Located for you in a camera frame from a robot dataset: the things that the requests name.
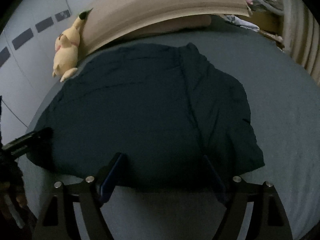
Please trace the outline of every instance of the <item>mattress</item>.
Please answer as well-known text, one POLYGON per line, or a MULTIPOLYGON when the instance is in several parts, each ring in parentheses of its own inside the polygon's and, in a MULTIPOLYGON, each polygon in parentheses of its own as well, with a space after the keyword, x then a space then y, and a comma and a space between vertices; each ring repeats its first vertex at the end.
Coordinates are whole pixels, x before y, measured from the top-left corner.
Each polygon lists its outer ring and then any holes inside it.
MULTIPOLYGON (((264 167, 242 177, 257 184, 271 181, 286 210, 294 239, 305 235, 320 220, 320 91, 308 73, 273 42, 217 17, 212 18, 210 29, 205 31, 149 37, 114 45, 108 50, 142 42, 175 47, 192 42, 217 69, 241 82, 265 162, 264 167)), ((80 68, 102 52, 90 55, 80 68)), ((28 131, 34 129, 61 86, 52 88, 28 131)), ((26 190, 35 192, 31 183, 26 185, 26 190)), ((211 239, 224 211, 210 192, 148 194, 126 187, 117 187, 102 208, 117 239, 211 239)), ((238 239, 245 238, 249 213, 250 205, 238 239)))

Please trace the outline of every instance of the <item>plush toy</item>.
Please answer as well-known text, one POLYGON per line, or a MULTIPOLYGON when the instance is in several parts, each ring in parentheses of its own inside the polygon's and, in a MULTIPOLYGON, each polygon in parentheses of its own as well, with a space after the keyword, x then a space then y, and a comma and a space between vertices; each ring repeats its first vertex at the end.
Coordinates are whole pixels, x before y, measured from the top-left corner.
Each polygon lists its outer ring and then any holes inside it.
POLYGON ((83 27, 85 19, 90 11, 81 13, 74 21, 73 25, 62 32, 56 39, 53 59, 52 76, 62 76, 60 82, 72 77, 78 70, 78 47, 80 44, 80 29, 83 27))

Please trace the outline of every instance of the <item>beige curtain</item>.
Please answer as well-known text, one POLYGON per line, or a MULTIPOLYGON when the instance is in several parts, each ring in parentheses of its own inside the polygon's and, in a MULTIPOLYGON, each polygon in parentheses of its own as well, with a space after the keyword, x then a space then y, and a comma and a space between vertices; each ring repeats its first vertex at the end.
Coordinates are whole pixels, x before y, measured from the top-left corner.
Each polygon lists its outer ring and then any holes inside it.
POLYGON ((319 24, 302 0, 283 0, 285 52, 320 86, 319 24))

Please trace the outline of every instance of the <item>dark blue blanket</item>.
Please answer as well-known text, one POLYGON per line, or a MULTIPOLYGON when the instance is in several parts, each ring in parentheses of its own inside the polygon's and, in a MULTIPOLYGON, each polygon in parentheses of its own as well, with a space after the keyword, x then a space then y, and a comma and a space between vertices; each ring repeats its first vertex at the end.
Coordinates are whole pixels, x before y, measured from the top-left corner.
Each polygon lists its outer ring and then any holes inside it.
POLYGON ((224 181, 264 166, 244 88, 191 43, 98 55, 65 83, 35 130, 46 126, 52 156, 33 152, 33 163, 85 178, 122 152, 129 187, 202 186, 203 154, 224 181))

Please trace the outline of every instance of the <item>plush toy foot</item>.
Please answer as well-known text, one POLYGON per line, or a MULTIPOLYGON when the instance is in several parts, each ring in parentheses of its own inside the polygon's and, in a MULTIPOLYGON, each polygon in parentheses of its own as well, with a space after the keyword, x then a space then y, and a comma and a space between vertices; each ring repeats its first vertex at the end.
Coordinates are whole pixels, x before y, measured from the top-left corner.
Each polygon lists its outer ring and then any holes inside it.
POLYGON ((67 78, 69 78, 69 77, 72 77, 77 71, 78 71, 78 69, 77 69, 76 67, 67 70, 67 71, 63 74, 62 78, 60 79, 60 82, 65 81, 65 80, 66 80, 67 78))

